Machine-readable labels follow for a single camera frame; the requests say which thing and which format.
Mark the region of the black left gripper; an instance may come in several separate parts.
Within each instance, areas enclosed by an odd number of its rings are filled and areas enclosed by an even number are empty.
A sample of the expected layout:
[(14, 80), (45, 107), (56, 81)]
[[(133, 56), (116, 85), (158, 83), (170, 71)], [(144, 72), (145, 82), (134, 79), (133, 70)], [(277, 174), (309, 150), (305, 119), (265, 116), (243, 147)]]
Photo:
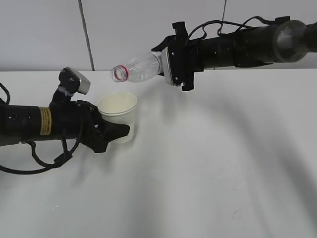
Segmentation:
[(87, 101), (51, 102), (51, 139), (79, 139), (95, 153), (104, 153), (110, 142), (129, 140), (130, 126), (102, 119), (95, 105)]

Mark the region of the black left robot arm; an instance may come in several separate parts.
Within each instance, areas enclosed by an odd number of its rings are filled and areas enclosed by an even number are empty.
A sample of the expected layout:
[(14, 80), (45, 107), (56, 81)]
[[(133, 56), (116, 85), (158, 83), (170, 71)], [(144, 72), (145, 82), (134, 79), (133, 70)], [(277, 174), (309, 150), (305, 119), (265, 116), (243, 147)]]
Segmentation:
[(128, 135), (130, 127), (102, 118), (97, 107), (87, 101), (69, 101), (58, 107), (0, 106), (0, 144), (15, 145), (26, 141), (79, 139), (95, 153)]

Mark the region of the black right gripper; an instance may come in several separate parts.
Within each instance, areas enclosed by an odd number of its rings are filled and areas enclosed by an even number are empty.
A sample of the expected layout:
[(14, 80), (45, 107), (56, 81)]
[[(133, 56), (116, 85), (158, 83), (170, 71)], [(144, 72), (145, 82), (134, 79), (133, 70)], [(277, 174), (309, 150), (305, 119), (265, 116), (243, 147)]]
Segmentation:
[(225, 37), (188, 40), (184, 22), (172, 24), (175, 35), (166, 36), (151, 51), (168, 48), (176, 53), (184, 71), (183, 91), (194, 89), (194, 73), (205, 69), (234, 65), (232, 40)]

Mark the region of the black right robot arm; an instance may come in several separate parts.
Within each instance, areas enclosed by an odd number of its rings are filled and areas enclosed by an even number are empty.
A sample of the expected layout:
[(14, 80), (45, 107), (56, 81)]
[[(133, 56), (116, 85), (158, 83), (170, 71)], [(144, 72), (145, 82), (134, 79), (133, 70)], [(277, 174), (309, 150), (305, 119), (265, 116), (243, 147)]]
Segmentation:
[(194, 89), (194, 74), (208, 68), (234, 66), (253, 68), (273, 63), (300, 61), (317, 51), (317, 25), (306, 25), (288, 16), (274, 21), (260, 20), (262, 27), (240, 24), (238, 29), (215, 38), (203, 35), (192, 40), (184, 22), (173, 23), (174, 35), (165, 39), (153, 52), (160, 52), (166, 83)]

